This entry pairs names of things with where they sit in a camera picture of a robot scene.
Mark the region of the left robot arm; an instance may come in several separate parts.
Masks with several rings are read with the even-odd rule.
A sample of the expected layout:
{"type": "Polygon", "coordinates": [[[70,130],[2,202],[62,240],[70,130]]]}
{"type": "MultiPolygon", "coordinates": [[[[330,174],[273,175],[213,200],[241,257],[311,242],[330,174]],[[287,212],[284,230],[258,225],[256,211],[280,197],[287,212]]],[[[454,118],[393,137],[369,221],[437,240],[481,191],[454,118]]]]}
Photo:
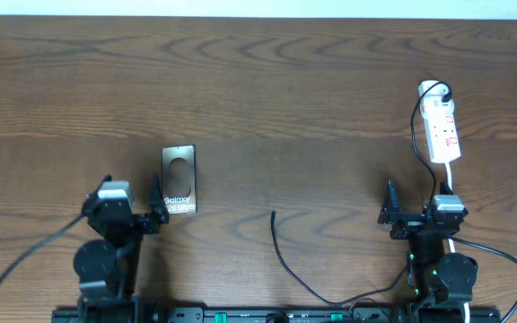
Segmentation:
{"type": "Polygon", "coordinates": [[[135,214],[133,203],[130,184],[110,175],[83,202],[81,215],[101,237],[74,256],[80,322],[148,322],[153,315],[153,307],[135,296],[135,287],[144,236],[159,233],[170,220],[158,173],[152,176],[150,211],[135,214]]]}

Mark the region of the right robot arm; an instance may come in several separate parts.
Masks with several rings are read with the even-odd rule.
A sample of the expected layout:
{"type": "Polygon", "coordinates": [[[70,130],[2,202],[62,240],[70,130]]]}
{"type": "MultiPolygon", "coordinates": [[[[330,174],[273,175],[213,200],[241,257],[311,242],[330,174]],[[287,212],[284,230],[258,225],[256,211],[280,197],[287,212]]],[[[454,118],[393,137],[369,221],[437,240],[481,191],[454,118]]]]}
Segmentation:
{"type": "Polygon", "coordinates": [[[478,263],[444,241],[460,230],[467,208],[446,183],[420,214],[405,214],[395,184],[387,183],[378,223],[391,226],[393,240],[406,240],[407,284],[417,297],[403,305],[394,322],[470,322],[469,302],[478,263]]]}

